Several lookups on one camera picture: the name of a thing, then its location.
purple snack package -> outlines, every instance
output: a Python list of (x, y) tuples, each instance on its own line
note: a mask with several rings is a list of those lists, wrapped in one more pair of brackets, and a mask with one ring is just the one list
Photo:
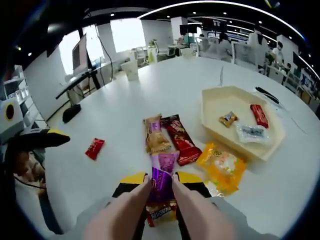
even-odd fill
[(163, 203), (174, 199), (172, 191), (172, 176), (165, 171), (152, 168), (152, 191), (149, 202)]
[(152, 167), (172, 175), (178, 157), (179, 151), (153, 153), (151, 155)]
[(162, 203), (174, 199), (172, 192), (172, 174), (179, 151), (157, 152), (151, 155), (152, 191), (150, 202)]

clear plastic bag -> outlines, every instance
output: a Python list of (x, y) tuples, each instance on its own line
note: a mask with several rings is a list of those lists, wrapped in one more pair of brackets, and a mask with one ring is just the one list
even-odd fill
[(235, 129), (241, 143), (258, 143), (265, 145), (272, 143), (269, 131), (264, 126), (249, 126), (247, 124), (238, 123), (235, 125)]

white round table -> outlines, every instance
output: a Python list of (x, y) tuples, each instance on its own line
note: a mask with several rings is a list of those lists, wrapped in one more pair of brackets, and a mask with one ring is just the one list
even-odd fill
[[(290, 112), (279, 116), (286, 137), (264, 164), (250, 165), (239, 191), (226, 201), (244, 213), (250, 227), (282, 237), (304, 210), (320, 169), (320, 121), (296, 95), (274, 80), (231, 63), (176, 57), (139, 69), (139, 81), (127, 77), (102, 87), (81, 101), (81, 112), (60, 128), (71, 141), (46, 153), (46, 185), (54, 214), (64, 231), (99, 199), (111, 196), (121, 178), (151, 174), (145, 152), (143, 118), (179, 114), (195, 145), (204, 149), (210, 136), (201, 125), (201, 91), (220, 83), (252, 92), (260, 86)], [(85, 151), (94, 138), (105, 140), (96, 161)], [(181, 171), (193, 172), (192, 164)]]

gold candy wrapper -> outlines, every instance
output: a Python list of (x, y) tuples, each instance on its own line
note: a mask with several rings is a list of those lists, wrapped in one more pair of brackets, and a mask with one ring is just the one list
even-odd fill
[(227, 128), (234, 123), (234, 121), (238, 121), (239, 118), (231, 111), (228, 114), (219, 117), (220, 123), (224, 124)]
[(159, 114), (143, 120), (146, 131), (145, 148), (147, 153), (160, 152), (171, 148), (170, 142), (161, 132), (161, 117), (162, 115)]
[(162, 223), (172, 222), (177, 220), (177, 202), (171, 200), (170, 202), (159, 204), (157, 206), (146, 206), (146, 219), (150, 227), (157, 227)]

red snack package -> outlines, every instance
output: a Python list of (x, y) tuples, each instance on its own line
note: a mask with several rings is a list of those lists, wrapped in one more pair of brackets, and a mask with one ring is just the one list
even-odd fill
[(180, 121), (179, 115), (162, 118), (160, 122), (167, 129), (175, 148), (180, 151), (178, 164), (183, 166), (196, 161), (202, 152), (191, 140)]
[(266, 129), (269, 128), (268, 119), (262, 109), (262, 107), (258, 104), (251, 104), (250, 109), (252, 110), (256, 124), (265, 127)]
[(104, 143), (105, 143), (105, 140), (94, 138), (94, 140), (92, 141), (91, 145), (89, 146), (85, 154), (92, 160), (96, 160), (98, 153), (100, 152)]

